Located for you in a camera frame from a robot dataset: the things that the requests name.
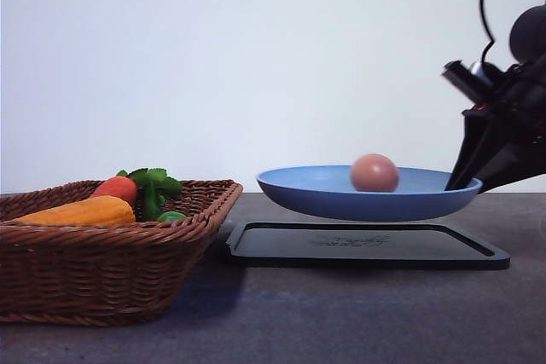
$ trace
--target yellow squash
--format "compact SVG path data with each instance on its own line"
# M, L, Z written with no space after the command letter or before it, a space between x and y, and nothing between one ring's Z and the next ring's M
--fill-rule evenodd
M35 212L15 221L47 224L93 224L111 225L135 222L131 206L114 196L96 196L70 204Z

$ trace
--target green leafy vegetable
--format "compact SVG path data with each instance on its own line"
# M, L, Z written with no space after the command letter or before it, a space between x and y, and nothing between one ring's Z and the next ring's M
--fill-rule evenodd
M148 170L148 179L154 182L162 182L167 178L167 171L161 168Z
M167 176L167 171L162 168L140 168L129 174L127 174L126 170L121 170L118 172L118 176L127 176L132 179L139 190L139 194L143 195L142 214L145 221L158 220L158 217L161 215L161 207L165 205L166 198L172 198L182 192L182 184L176 179ZM171 213L186 217L182 213Z
M161 182L157 182L156 186L167 195L178 195L182 192L182 185L180 182L170 176L166 177Z
M134 170L127 177L132 179L137 188L144 188L149 181L148 168L141 168L140 170Z

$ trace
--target black cable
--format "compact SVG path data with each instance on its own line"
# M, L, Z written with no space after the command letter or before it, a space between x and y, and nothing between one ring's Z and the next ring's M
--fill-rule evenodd
M481 23L484 26L485 32L487 33L487 36L490 39L490 42L485 46L485 49L483 53L481 54L481 62L485 62L485 57L487 56L487 52L489 49L495 44L495 38L493 37L493 33L491 33L491 30L489 29L489 25L487 24L487 19L485 18L485 7L484 7L484 0L479 0L479 15L481 17Z

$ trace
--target white wall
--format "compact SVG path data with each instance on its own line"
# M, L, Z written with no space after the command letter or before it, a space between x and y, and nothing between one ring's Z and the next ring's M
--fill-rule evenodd
M498 45L543 0L487 0ZM2 0L2 192L121 168L233 178L379 152L451 170L477 0ZM502 188L546 191L544 176Z

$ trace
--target basket rim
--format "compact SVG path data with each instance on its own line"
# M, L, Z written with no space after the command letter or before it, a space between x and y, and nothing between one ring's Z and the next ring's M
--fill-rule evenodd
M102 182L100 180L84 180L69 182L57 187L40 189L29 193L16 194L4 200L43 193L51 189L65 188L82 182ZM224 182L224 192L220 194L206 209L181 220L172 222L129 222L114 225L95 224L40 224L20 221L0 221L0 243L14 243L19 246L29 246L37 243L57 245L94 245L108 241L116 246L156 246L159 244L196 241L207 236L214 223L211 218L224 217L223 209L229 208L242 193L243 186L230 179L225 180L180 180L182 184L200 182Z

